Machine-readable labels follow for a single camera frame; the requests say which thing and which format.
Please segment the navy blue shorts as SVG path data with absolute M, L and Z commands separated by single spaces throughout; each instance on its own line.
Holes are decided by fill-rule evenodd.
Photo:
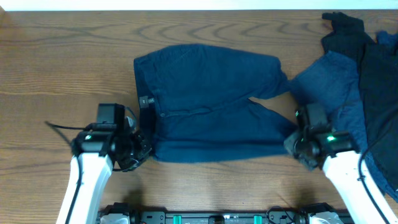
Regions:
M 134 59 L 140 129 L 161 162 L 283 154 L 296 125 L 259 104 L 288 91 L 280 60 L 202 44 Z

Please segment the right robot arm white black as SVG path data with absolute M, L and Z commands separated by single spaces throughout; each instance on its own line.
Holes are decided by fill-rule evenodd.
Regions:
M 319 168 L 330 180 L 354 223 L 397 223 L 351 135 L 297 130 L 284 141 L 287 152 L 307 169 Z

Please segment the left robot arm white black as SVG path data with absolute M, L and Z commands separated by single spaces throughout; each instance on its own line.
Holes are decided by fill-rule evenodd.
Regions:
M 146 161 L 150 142 L 139 131 L 82 131 L 72 141 L 70 177 L 57 223 L 95 223 L 113 172 L 129 172 Z

